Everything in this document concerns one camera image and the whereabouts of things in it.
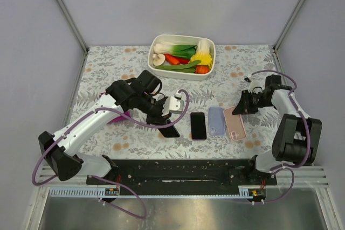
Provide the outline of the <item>black phone teal edge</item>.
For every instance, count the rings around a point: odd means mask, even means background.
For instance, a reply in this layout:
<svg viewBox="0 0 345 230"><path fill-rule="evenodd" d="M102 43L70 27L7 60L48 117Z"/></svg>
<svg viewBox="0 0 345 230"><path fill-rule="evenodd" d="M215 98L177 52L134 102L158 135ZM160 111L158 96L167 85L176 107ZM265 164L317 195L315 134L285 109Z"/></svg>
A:
<svg viewBox="0 0 345 230"><path fill-rule="evenodd" d="M159 132L163 135L165 138L178 138L180 137L179 132L175 128L175 126L170 126L167 128L159 129Z"/></svg>

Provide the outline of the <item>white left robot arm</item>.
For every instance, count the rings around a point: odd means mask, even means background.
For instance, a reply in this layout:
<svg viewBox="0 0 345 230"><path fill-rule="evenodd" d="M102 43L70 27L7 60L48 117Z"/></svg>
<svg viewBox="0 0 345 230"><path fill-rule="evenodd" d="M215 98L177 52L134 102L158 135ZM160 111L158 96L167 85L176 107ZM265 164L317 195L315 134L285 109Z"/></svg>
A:
<svg viewBox="0 0 345 230"><path fill-rule="evenodd" d="M183 115L185 107L181 92L157 100L154 90L161 88L162 81L148 70L137 78L114 81L76 121L53 134L41 133L38 137L41 152L57 178L63 182L76 175L107 175L113 168L110 158L82 154L79 149L117 117L130 120L126 112L131 109L146 114L143 126L158 129L164 137L178 137L170 117L173 113Z"/></svg>

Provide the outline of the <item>lilac phone case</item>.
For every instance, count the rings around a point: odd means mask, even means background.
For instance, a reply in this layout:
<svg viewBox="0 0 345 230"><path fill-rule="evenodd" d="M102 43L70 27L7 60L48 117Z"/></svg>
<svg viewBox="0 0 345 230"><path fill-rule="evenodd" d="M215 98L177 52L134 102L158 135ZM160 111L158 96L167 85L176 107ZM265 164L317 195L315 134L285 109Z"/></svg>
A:
<svg viewBox="0 0 345 230"><path fill-rule="evenodd" d="M209 134L211 136L224 136L225 120L222 107L209 107L208 110Z"/></svg>

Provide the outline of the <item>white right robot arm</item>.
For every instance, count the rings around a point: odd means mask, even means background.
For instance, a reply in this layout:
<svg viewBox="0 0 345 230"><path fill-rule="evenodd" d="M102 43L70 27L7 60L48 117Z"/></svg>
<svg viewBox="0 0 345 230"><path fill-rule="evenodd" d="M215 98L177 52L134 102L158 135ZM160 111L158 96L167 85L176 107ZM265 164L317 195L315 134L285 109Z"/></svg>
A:
<svg viewBox="0 0 345 230"><path fill-rule="evenodd" d="M260 108L273 107L281 121L271 152L255 155L234 174L250 183L274 177L284 169L311 165L316 158L322 122L308 115L294 96L295 88L284 85L281 75L266 77L264 87L243 90L233 115L252 115Z"/></svg>

